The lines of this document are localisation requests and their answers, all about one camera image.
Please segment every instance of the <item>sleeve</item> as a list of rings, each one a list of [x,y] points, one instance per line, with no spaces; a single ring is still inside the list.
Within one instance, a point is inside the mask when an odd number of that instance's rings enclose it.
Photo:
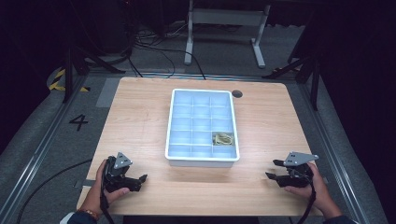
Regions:
[[[332,217],[323,222],[323,224],[356,224],[357,222],[349,219],[347,216]]]
[[[76,212],[70,217],[67,224],[96,224],[96,220],[88,213]]]

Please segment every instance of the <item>hand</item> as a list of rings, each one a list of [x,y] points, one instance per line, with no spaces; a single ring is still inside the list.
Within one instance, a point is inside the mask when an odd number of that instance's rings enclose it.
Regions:
[[[308,165],[311,168],[312,173],[314,174],[313,183],[315,191],[317,192],[317,198],[314,201],[314,206],[323,213],[325,219],[339,217],[343,215],[337,204],[335,204],[335,202],[332,200],[332,197],[327,190],[326,184],[324,183],[323,177],[320,175],[317,166],[310,162],[308,163]],[[305,188],[286,186],[285,191],[309,199],[312,193],[312,188],[310,185],[306,186]]]
[[[101,195],[101,183],[102,183],[102,173],[106,165],[106,160],[102,162],[99,169],[96,172],[96,179],[91,187],[90,191],[88,191],[87,197],[84,200],[84,203],[80,207],[83,210],[90,210],[96,213],[98,216],[102,215],[102,209],[100,208],[100,195]],[[108,203],[112,204],[118,198],[122,197],[126,193],[129,192],[128,188],[118,189],[111,193],[105,190],[105,195],[107,197]]]

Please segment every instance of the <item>dark background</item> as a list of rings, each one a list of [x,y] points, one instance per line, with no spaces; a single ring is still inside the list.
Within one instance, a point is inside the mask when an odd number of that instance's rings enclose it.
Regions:
[[[129,1],[129,19],[163,34],[166,24],[186,19],[186,2]],[[128,46],[125,32],[134,27],[125,26],[125,11],[120,11],[117,2],[106,4],[108,1],[1,0],[0,153],[50,93],[47,79],[64,64],[68,43],[96,55],[121,52]],[[238,4],[226,7],[240,7]],[[316,24],[302,36],[296,57],[322,49],[323,81],[351,145],[375,184],[389,223],[396,223],[391,215],[396,193],[390,184],[396,177],[391,169],[396,161],[396,49],[392,44],[396,6],[357,1],[337,8],[331,16],[314,18]],[[267,24],[305,25],[314,10],[296,3],[273,5]],[[324,46],[318,41],[322,37]]]

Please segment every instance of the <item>printed number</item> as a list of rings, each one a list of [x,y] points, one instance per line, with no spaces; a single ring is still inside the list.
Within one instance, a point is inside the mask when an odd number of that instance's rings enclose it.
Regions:
[[[84,119],[85,119],[85,115],[80,115],[75,119],[70,120],[69,123],[78,124],[77,131],[79,131],[81,129],[82,124],[88,123],[88,121],[84,121]]]

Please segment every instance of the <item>wooden table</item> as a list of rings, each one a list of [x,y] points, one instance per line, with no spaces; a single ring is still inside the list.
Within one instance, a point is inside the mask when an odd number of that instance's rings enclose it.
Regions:
[[[240,160],[231,168],[174,167],[164,156],[172,90],[239,90],[233,98]],[[278,83],[124,77],[110,108],[87,179],[120,151],[134,164],[127,176],[148,174],[139,192],[110,206],[118,215],[301,216],[306,201],[265,172],[285,175],[272,160],[311,153],[286,87]],[[89,187],[78,201],[82,204]],[[320,215],[316,209],[311,215]]]

